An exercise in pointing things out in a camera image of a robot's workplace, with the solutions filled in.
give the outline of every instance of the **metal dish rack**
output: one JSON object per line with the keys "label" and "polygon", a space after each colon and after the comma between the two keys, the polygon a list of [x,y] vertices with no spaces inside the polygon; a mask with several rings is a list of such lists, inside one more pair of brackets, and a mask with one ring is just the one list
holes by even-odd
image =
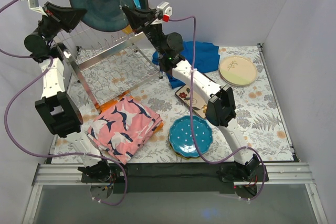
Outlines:
{"label": "metal dish rack", "polygon": [[104,104],[159,73],[158,67],[136,46],[144,38],[143,33],[103,33],[80,23],[69,34],[59,33],[55,42],[100,113]]}

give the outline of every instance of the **pink cloth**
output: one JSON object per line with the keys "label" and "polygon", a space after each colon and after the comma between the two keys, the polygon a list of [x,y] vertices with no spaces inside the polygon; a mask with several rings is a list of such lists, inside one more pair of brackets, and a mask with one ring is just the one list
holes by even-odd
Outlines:
{"label": "pink cloth", "polygon": [[88,132],[101,151],[126,164],[153,135],[162,119],[152,109],[131,97],[95,118]]}

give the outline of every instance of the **teal plate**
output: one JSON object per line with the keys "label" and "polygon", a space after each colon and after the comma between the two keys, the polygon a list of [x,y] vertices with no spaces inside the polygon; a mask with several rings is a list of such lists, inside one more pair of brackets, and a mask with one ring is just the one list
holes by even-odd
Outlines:
{"label": "teal plate", "polygon": [[[194,131],[199,150],[202,154],[209,150],[213,142],[212,129],[207,122],[198,116],[193,117]],[[169,130],[169,142],[174,151],[184,157],[199,157],[191,135],[190,116],[177,119]]]}

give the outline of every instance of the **table surface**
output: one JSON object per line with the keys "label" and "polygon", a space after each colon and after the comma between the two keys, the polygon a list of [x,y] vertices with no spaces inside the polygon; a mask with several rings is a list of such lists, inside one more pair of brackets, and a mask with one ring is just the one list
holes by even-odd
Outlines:
{"label": "table surface", "polygon": [[[145,55],[151,57],[152,49],[143,49]],[[236,113],[239,128],[243,133],[246,145],[255,148],[265,161],[292,161],[292,153],[274,95],[267,78],[264,65],[257,47],[220,47],[220,60],[224,57],[240,55],[249,58],[258,69],[257,80],[247,87],[233,87]],[[206,74],[218,84],[227,84],[218,71]],[[203,162],[200,158],[183,159],[177,156],[169,146],[169,129],[178,118],[188,115],[188,107],[176,97],[168,78],[155,78],[145,85],[133,90],[131,95],[161,115],[163,128],[156,132],[148,142],[139,149],[129,163],[179,163]],[[82,113],[83,129],[87,130],[98,115],[91,100],[81,84],[71,78],[68,93]],[[215,161],[226,157],[231,150],[221,132],[214,126],[213,143],[204,155],[208,160]],[[74,152],[75,150],[63,138],[57,138],[50,152],[54,154]],[[53,158],[52,164],[80,164],[79,156]]]}

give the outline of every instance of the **blue cloth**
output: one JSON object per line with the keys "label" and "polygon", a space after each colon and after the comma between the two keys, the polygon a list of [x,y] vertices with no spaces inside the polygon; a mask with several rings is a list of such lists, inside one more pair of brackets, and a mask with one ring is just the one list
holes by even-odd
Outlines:
{"label": "blue cloth", "polygon": [[[185,57],[185,59],[191,64],[193,62],[193,42],[183,42],[183,51],[181,54]],[[215,46],[212,43],[205,42],[196,42],[196,62],[195,68],[198,69],[201,73],[208,73],[212,71],[216,71],[218,69],[219,64],[219,54],[218,54],[218,46]],[[155,52],[153,54],[152,62],[156,65],[158,62],[158,53]],[[177,88],[183,86],[184,83],[180,80],[175,79],[174,77],[167,74],[169,82],[172,88]]]}

